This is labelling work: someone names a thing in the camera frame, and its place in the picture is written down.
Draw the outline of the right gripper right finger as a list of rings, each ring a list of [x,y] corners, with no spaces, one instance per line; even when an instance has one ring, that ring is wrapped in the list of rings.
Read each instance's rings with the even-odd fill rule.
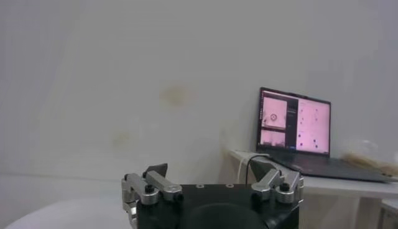
[[[257,161],[251,161],[249,168],[256,178],[250,185],[254,204],[270,200],[281,204],[303,202],[304,181],[300,172],[283,172],[271,163]]]

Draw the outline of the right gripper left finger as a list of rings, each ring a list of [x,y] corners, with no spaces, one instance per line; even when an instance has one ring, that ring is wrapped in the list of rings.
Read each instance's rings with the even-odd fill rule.
[[[183,202],[183,188],[165,178],[166,163],[149,166],[142,175],[125,174],[121,179],[122,207],[127,213],[132,228],[137,226],[137,204],[153,206],[161,200],[180,204]]]

